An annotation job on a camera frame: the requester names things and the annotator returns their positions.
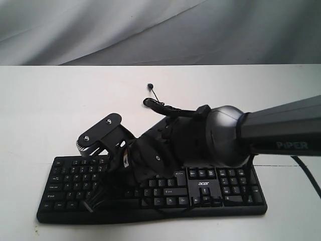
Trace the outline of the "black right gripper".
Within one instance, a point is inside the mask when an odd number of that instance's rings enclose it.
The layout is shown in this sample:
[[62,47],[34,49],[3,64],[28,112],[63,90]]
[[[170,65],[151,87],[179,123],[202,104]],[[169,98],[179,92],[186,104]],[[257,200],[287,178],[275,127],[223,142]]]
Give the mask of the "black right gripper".
[[181,167],[161,133],[150,129],[125,141],[111,161],[107,182],[111,186],[135,186],[155,175],[171,178]]

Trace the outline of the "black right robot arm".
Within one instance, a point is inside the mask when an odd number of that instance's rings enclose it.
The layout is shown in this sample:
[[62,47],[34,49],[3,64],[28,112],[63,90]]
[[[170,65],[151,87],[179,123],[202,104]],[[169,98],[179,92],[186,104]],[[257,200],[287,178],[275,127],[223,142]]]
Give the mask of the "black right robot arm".
[[238,168],[259,154],[320,155],[319,96],[246,113],[230,105],[183,110],[152,98],[143,103],[164,118],[113,159],[114,185],[171,177],[181,167]]

